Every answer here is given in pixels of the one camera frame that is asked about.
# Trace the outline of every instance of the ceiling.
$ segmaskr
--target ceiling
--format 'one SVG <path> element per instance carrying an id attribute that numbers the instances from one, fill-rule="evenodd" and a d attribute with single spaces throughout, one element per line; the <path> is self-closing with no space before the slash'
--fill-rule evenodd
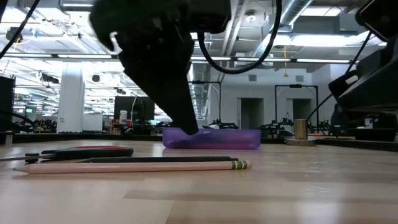
<path id="1" fill-rule="evenodd" d="M 89 4 L 92 1 L 64 0 L 63 4 L 68 2 L 90 6 Z M 276 41 L 279 46 L 272 49 L 270 57 L 352 59 L 366 36 L 363 30 L 352 21 L 353 13 L 363 2 L 360 0 L 312 1 L 311 5 L 294 22 L 291 32 L 279 32 L 278 41 Z M 270 18 L 274 14 L 274 5 L 275 3 L 271 0 L 231 0 L 231 7 L 235 14 L 233 14 L 234 19 L 230 22 L 230 26 L 223 33 L 206 36 L 205 41 L 210 54 L 214 56 L 255 56 L 255 50 L 262 43 L 267 43 L 264 39 L 269 36 L 269 32 L 264 32 L 264 26 L 267 17 Z M 90 55 L 118 53 L 118 50 L 110 52 L 98 42 L 88 22 L 89 12 L 68 11 L 61 8 L 65 9 L 66 7 L 59 6 L 56 1 L 42 0 L 22 32 L 22 42 L 14 44 L 8 53 Z M 19 26 L 25 18 L 26 12 L 26 7 L 13 5 L 7 7 L 0 24 L 0 48 L 3 48 L 8 42 L 6 32 L 11 27 Z M 256 17 L 254 21 L 246 20 L 248 12 Z M 334 35 L 343 37 L 345 43 L 336 47 L 322 47 L 322 44 L 319 44 L 320 46 L 307 46 L 306 43 L 303 44 L 302 41 L 299 41 L 303 35 L 317 35 L 319 39 L 324 40 Z M 225 50 L 223 50 L 224 43 L 227 43 Z M 377 38 L 373 38 L 362 57 L 380 49 L 381 43 Z M 195 43 L 195 55 L 201 55 L 197 43 Z M 86 77 L 86 102 L 95 99 L 105 105 L 94 107 L 87 103 L 85 106 L 86 113 L 101 112 L 112 115 L 113 101 L 109 99 L 113 99 L 114 96 L 119 94 L 115 89 L 105 90 L 104 87 L 118 87 L 125 90 L 127 95 L 145 96 L 145 93 L 139 91 L 139 87 L 123 74 L 123 67 L 119 62 L 98 59 L 82 63 L 90 71 Z M 32 99 L 41 101 L 44 105 L 53 108 L 42 110 L 41 113 L 50 115 L 53 112 L 56 113 L 59 85 L 41 81 L 40 74 L 50 75 L 62 82 L 62 64 L 62 61 L 51 60 L 50 58 L 29 60 L 28 58 L 5 57 L 0 60 L 0 73 L 5 76 L 15 76 L 16 85 L 24 86 L 17 88 L 17 97 L 20 99 L 17 100 L 16 104 L 26 105 Z M 284 66 L 284 63 L 273 63 L 272 66 L 261 68 L 278 69 Z M 289 68 L 303 68 L 307 69 L 307 72 L 312 72 L 319 66 L 319 64 L 312 63 L 289 64 Z M 101 81 L 94 82 L 91 79 L 93 75 L 100 75 Z M 209 65 L 205 63 L 194 63 L 192 72 L 188 74 L 189 80 L 217 81 L 217 78 L 210 75 Z M 209 85 L 191 85 L 193 104 L 198 119 L 205 119 L 208 89 Z M 156 113 L 159 115 L 157 119 L 168 119 L 167 115 L 158 108 Z"/>

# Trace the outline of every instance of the black handle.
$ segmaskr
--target black handle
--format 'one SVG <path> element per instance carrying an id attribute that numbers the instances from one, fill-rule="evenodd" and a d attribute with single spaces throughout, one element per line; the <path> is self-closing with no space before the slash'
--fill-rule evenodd
<path id="1" fill-rule="evenodd" d="M 72 159 L 89 159 L 96 157 L 125 157 L 131 156 L 134 152 L 131 148 L 126 149 L 66 149 L 56 151 L 52 160 L 72 160 Z"/>
<path id="2" fill-rule="evenodd" d="M 112 162 L 224 162 L 237 161 L 229 156 L 195 156 L 195 157 L 114 157 L 91 158 L 81 163 L 112 163 Z"/>

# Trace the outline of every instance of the desk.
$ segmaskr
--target desk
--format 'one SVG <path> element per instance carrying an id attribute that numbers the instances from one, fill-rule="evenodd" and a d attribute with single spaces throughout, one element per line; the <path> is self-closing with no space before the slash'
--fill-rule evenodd
<path id="1" fill-rule="evenodd" d="M 72 146 L 134 156 L 233 156 L 252 170 L 25 175 L 0 169 L 1 223 L 398 223 L 398 154 L 263 144 L 258 151 L 164 149 L 161 142 L 14 144 L 1 156 Z M 12 168 L 23 162 L 0 166 Z"/>

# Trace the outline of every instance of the metal cylinder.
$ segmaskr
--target metal cylinder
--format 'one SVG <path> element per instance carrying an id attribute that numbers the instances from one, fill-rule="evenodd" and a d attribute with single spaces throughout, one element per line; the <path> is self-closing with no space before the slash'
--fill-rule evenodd
<path id="1" fill-rule="evenodd" d="M 307 140 L 308 139 L 308 129 L 306 119 L 295 119 L 294 120 L 294 136 L 295 139 Z"/>

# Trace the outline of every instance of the black cable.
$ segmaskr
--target black cable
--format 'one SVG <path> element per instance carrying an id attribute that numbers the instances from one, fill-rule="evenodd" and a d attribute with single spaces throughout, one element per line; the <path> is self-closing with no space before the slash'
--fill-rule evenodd
<path id="1" fill-rule="evenodd" d="M 372 36 L 372 32 L 369 31 L 368 36 L 366 37 L 365 41 L 363 42 L 361 48 L 359 49 L 358 53 L 355 55 L 354 59 L 351 61 L 351 63 L 349 64 L 347 71 L 344 75 L 347 75 L 349 73 L 349 71 L 351 71 L 352 67 L 354 66 L 355 62 L 358 60 L 358 57 L 361 55 L 363 49 L 365 49 L 366 44 L 368 43 L 369 39 Z M 307 121 L 312 117 L 312 115 L 317 112 L 319 110 L 319 108 L 326 103 L 326 101 L 328 101 L 331 98 L 332 94 L 330 93 L 330 95 L 328 95 L 328 97 L 326 97 L 310 114 L 310 116 L 308 116 Z"/>
<path id="2" fill-rule="evenodd" d="M 275 17 L 275 22 L 274 22 L 274 28 L 272 30 L 272 34 L 271 37 L 269 39 L 269 43 L 266 47 L 266 50 L 264 51 L 264 53 L 261 55 L 261 57 L 259 58 L 259 60 L 257 62 L 251 63 L 243 68 L 239 68 L 239 69 L 226 69 L 223 68 L 221 66 L 219 66 L 217 63 L 215 63 L 213 61 L 213 59 L 211 59 L 211 56 L 209 54 L 209 52 L 206 49 L 206 45 L 205 45 L 205 34 L 203 32 L 198 32 L 198 40 L 199 40 L 199 47 L 200 50 L 203 52 L 203 56 L 205 56 L 206 60 L 208 61 L 208 63 L 215 68 L 217 71 L 219 72 L 223 72 L 225 74 L 230 74 L 230 75 L 236 75 L 236 74 L 240 74 L 240 73 L 244 73 L 247 71 L 250 71 L 254 68 L 256 68 L 258 65 L 260 65 L 264 59 L 266 59 L 266 57 L 268 56 L 269 52 L 272 49 L 272 46 L 274 45 L 274 40 L 276 38 L 276 35 L 278 33 L 278 29 L 280 26 L 280 18 L 282 17 L 282 0 L 276 0 L 276 17 Z"/>
<path id="3" fill-rule="evenodd" d="M 0 59 L 3 58 L 3 56 L 7 53 L 8 49 L 15 43 L 15 41 L 18 39 L 19 35 L 21 34 L 22 30 L 24 29 L 25 25 L 27 24 L 27 21 L 29 18 L 32 16 L 33 12 L 35 11 L 37 5 L 39 4 L 40 0 L 35 0 L 33 5 L 30 7 L 29 12 L 26 14 L 25 19 L 21 22 L 20 26 L 18 27 L 17 32 L 14 34 L 14 36 L 11 38 L 11 40 L 8 42 L 8 44 L 3 48 L 3 50 L 0 53 Z"/>

